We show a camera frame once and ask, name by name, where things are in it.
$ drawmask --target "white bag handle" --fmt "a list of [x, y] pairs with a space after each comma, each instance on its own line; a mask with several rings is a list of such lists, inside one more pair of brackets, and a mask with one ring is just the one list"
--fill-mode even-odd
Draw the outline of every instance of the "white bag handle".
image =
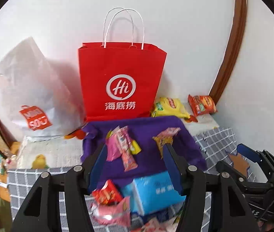
[[[106, 47], [107, 35], [108, 35], [109, 28], [110, 28], [110, 25], [111, 25], [113, 19], [115, 18], [115, 16], [116, 16], [117, 14], [119, 14], [120, 12], [122, 12], [122, 11], [124, 11], [124, 10], [126, 10], [126, 11], [128, 11], [128, 10], [135, 11], [135, 12], [140, 16], [140, 19], [141, 19], [141, 21], [142, 21], [142, 26], [143, 26], [143, 28], [144, 28], [144, 21], [142, 20], [142, 17], [141, 17], [141, 15], [139, 14], [138, 11], [136, 11], [135, 9], [122, 9], [122, 10], [118, 11], [117, 13], [115, 13], [115, 14], [113, 15], [113, 17], [112, 17], [112, 19], [111, 19], [111, 21], [110, 21], [110, 23], [109, 23], [109, 25], [108, 25], [108, 28], [107, 28], [107, 31], [106, 31], [106, 35], [105, 35], [104, 48]], [[143, 37], [142, 37], [141, 49], [142, 49], [142, 50], [144, 49], [144, 35], [143, 35]]]
[[[103, 29], [103, 41], [102, 41], [102, 45], [104, 45], [104, 38], [105, 38], [105, 26], [106, 26], [106, 20], [107, 20], [107, 16], [109, 15], [109, 13], [111, 12], [111, 11], [113, 11], [114, 9], [124, 9], [124, 8], [122, 8], [122, 7], [115, 7], [115, 8], [113, 8], [113, 9], [111, 9], [111, 10], [109, 10], [108, 11], [108, 13], [107, 13], [107, 15], [106, 15], [106, 17], [105, 17], [105, 21], [104, 21], [104, 29]], [[133, 28], [133, 31], [132, 31], [132, 45], [133, 45], [133, 37], [134, 37], [134, 23], [133, 23], [133, 18], [132, 18], [132, 16], [131, 16], [131, 14], [127, 11], [127, 13], [130, 15], [130, 20], [131, 20], [131, 22], [132, 22], [132, 28]]]

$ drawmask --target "silver screw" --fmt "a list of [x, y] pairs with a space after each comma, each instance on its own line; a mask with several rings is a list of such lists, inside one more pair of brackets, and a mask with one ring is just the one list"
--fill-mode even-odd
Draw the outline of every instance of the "silver screw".
[[48, 172], [43, 172], [40, 176], [42, 178], [47, 178], [49, 176], [49, 173]]
[[188, 169], [189, 169], [190, 171], [192, 171], [192, 172], [195, 172], [195, 171], [197, 170], [197, 167], [196, 167], [196, 166], [193, 166], [193, 165], [190, 165], [190, 166], [188, 167]]
[[82, 166], [78, 165], [74, 167], [74, 171], [79, 172], [82, 170]]
[[222, 177], [223, 177], [223, 178], [229, 178], [229, 173], [227, 173], [227, 172], [222, 172]]

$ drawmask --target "wall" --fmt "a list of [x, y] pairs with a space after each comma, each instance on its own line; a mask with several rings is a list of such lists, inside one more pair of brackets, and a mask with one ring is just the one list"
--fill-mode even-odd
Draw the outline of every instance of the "wall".
[[[145, 41], [168, 53], [159, 96], [186, 101], [189, 93], [209, 93], [223, 60], [234, 0], [9, 0], [0, 10], [0, 60], [33, 36], [77, 100], [82, 100], [77, 49], [82, 42], [101, 41], [105, 14], [117, 6], [138, 10], [146, 26]], [[124, 13], [113, 24], [109, 41], [130, 40], [126, 17]], [[141, 23], [133, 18], [135, 41], [141, 42]], [[1, 104], [0, 119], [22, 139]]]
[[214, 116], [231, 126], [239, 143], [274, 155], [274, 15], [248, 0], [247, 24], [231, 78]]

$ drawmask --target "red paper bag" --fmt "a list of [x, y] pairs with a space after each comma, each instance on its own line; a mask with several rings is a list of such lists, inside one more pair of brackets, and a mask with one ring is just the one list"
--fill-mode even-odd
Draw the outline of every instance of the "red paper bag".
[[101, 42], [84, 43], [79, 49], [86, 119], [148, 117], [167, 53], [152, 44], [144, 44], [144, 38], [143, 43], [106, 44], [111, 22], [104, 45]]

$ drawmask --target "white circular logo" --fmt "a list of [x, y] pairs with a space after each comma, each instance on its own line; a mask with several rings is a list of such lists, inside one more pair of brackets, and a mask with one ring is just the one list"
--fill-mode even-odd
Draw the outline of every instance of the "white circular logo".
[[[111, 88], [111, 83], [118, 78], [119, 80], [116, 84], [116, 87]], [[126, 74], [119, 74], [112, 77], [106, 85], [106, 92], [108, 96], [114, 100], [128, 99], [134, 94], [135, 90], [136, 90], [135, 80], [131, 76]]]

